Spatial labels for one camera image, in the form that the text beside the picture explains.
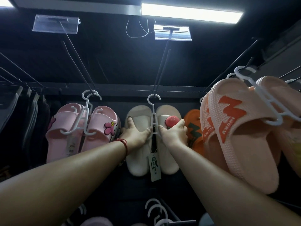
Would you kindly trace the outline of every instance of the red string bracelet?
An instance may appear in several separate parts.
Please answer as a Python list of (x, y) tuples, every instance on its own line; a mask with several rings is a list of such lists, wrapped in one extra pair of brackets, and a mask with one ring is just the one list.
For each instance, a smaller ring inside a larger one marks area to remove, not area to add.
[(114, 141), (120, 141), (121, 143), (124, 144), (124, 146), (126, 147), (126, 156), (127, 156), (127, 155), (128, 155), (128, 146), (126, 145), (127, 141), (124, 140), (124, 139), (116, 139), (116, 140), (114, 140)]

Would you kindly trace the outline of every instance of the right arm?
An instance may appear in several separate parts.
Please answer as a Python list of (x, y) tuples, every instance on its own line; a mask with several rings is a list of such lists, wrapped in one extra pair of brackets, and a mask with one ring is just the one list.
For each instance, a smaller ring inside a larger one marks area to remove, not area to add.
[(159, 130), (216, 225), (301, 225), (297, 214), (188, 148), (184, 123), (182, 119), (169, 130)]

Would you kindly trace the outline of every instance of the orange letter print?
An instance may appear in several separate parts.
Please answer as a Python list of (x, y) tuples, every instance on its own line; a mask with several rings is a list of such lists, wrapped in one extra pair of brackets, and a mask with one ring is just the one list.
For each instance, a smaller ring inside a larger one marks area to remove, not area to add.
[(208, 136), (210, 135), (210, 133), (212, 133), (215, 129), (211, 120), (211, 117), (207, 118), (207, 121), (209, 123), (208, 127), (205, 127), (203, 130), (203, 141), (205, 142), (208, 138)]
[(227, 96), (222, 96), (219, 100), (219, 103), (225, 103), (229, 104), (226, 108), (224, 108), (223, 113), (227, 114), (229, 116), (228, 120), (226, 122), (222, 122), (219, 127), (219, 133), (222, 138), (222, 142), (224, 143), (227, 137), (227, 134), (231, 128), (231, 126), (241, 117), (246, 115), (246, 111), (235, 108), (235, 106), (238, 106), (239, 104), (243, 103), (240, 100), (236, 100), (233, 98), (229, 98)]

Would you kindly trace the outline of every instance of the hand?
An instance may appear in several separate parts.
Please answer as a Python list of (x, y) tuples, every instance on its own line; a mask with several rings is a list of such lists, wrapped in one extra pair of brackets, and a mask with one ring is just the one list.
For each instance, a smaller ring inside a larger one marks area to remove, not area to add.
[(158, 126), (163, 143), (167, 148), (171, 149), (179, 145), (187, 146), (187, 127), (184, 124), (185, 121), (182, 119), (169, 130), (162, 125)]
[(128, 155), (133, 152), (134, 150), (137, 150), (141, 148), (145, 141), (148, 139), (148, 137), (153, 133), (153, 127), (147, 128), (144, 132), (139, 132), (136, 128), (132, 117), (128, 117), (128, 129), (122, 128), (121, 129), (121, 135), (120, 139), (125, 139), (127, 141), (127, 147), (128, 147)]

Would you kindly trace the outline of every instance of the black ceiling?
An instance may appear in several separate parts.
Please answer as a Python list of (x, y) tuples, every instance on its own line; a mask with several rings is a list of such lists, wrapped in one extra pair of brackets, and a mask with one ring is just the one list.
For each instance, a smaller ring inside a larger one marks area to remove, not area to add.
[[(301, 18), (301, 0), (145, 0), (145, 2), (243, 11), (237, 24), (202, 22), (156, 17), (157, 24), (189, 26), (192, 42), (171, 41), (171, 57), (161, 85), (207, 86), (253, 42), (263, 38), (237, 65), (255, 56), (261, 64), (260, 49)], [(139, 4), (141, 0), (101, 0)], [(65, 35), (32, 32), (36, 14), (77, 16), (77, 35), (69, 35), (95, 83), (154, 84), (166, 41), (151, 33), (141, 36), (138, 19), (146, 30), (146, 18), (115, 14), (0, 9), (0, 51), (40, 82), (81, 83), (82, 79), (64, 52)], [(150, 32), (154, 19), (148, 18)], [(98, 61), (107, 76), (104, 77)], [(31, 81), (0, 57), (1, 67), (24, 81)]]

